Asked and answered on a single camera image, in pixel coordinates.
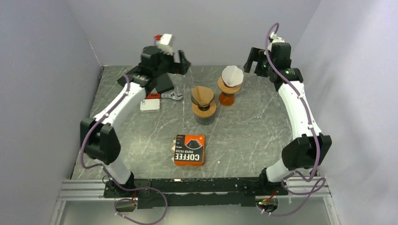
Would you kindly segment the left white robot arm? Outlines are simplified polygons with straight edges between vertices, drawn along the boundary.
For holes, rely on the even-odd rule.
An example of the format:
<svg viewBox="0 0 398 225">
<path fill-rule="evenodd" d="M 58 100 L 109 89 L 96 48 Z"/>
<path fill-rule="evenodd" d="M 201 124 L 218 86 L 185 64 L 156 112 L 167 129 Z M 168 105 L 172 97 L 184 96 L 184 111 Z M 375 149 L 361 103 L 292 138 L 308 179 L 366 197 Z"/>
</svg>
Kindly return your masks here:
<svg viewBox="0 0 398 225">
<path fill-rule="evenodd" d="M 80 122 L 80 163 L 84 169 L 101 167 L 124 197 L 134 193 L 134 174 L 124 163 L 117 130 L 127 116 L 157 88 L 167 74 L 185 75 L 191 66 L 182 50 L 176 62 L 172 49 L 174 36 L 161 34 L 154 44 L 143 48 L 137 66 L 118 79 L 120 93 L 101 112 Z"/>
</svg>

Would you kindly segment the grey ribbed glass dripper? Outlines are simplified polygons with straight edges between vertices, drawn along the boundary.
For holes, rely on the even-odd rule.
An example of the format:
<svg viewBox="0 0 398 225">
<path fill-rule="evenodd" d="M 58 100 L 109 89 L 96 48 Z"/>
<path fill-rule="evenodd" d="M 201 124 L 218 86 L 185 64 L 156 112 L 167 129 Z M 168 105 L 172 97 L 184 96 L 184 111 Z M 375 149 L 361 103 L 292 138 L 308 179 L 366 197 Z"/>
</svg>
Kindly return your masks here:
<svg viewBox="0 0 398 225">
<path fill-rule="evenodd" d="M 214 96 L 207 102 L 205 103 L 200 103 L 193 95 L 191 95 L 191 101 L 194 105 L 196 105 L 198 107 L 199 110 L 201 111 L 207 111 L 210 108 L 210 105 L 213 103 L 214 101 Z"/>
</svg>

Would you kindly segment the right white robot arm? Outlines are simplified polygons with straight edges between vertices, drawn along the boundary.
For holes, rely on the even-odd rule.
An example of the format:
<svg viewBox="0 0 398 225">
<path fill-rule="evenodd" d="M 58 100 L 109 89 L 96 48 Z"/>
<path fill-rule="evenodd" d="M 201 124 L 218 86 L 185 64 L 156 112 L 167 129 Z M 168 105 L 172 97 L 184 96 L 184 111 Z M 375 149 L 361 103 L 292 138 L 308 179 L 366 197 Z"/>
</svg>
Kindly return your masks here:
<svg viewBox="0 0 398 225">
<path fill-rule="evenodd" d="M 292 141 L 283 148 L 280 159 L 260 174 L 259 190 L 269 195 L 277 182 L 297 169 L 319 166 L 331 147 L 332 140 L 316 124 L 305 96 L 304 79 L 298 68 L 291 67 L 291 45 L 283 38 L 271 35 L 267 49 L 253 47 L 244 64 L 249 73 L 268 77 L 286 107 L 292 129 Z"/>
</svg>

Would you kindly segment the brown paper coffee filter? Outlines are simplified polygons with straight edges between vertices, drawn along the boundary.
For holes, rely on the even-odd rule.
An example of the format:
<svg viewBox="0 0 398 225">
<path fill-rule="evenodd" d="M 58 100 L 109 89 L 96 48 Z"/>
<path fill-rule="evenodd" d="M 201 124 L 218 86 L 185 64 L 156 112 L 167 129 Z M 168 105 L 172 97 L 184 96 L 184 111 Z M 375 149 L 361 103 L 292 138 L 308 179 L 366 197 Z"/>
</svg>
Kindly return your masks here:
<svg viewBox="0 0 398 225">
<path fill-rule="evenodd" d="M 200 102 L 205 103 L 209 101 L 213 96 L 214 92 L 212 89 L 204 86 L 196 86 L 191 90 L 191 94 Z"/>
</svg>

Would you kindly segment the orange coffee filter box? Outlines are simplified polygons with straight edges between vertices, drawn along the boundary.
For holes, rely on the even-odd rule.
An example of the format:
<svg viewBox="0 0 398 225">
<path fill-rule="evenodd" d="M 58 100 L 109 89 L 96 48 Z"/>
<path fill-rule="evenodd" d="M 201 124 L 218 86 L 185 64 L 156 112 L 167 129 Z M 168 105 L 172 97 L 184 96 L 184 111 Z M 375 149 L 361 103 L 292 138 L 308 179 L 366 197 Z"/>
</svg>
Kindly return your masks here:
<svg viewBox="0 0 398 225">
<path fill-rule="evenodd" d="M 172 143 L 173 162 L 178 166 L 203 166 L 205 162 L 204 135 L 177 135 Z"/>
</svg>

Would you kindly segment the white paper coffee filter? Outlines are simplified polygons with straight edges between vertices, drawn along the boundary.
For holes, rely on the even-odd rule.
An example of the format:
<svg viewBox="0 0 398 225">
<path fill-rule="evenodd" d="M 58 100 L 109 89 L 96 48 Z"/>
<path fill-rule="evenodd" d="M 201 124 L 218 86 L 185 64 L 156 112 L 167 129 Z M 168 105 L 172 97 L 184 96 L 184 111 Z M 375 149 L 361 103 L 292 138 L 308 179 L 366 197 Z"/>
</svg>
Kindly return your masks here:
<svg viewBox="0 0 398 225">
<path fill-rule="evenodd" d="M 222 71 L 221 78 L 227 87 L 237 87 L 243 83 L 244 73 L 237 66 L 227 66 Z"/>
</svg>

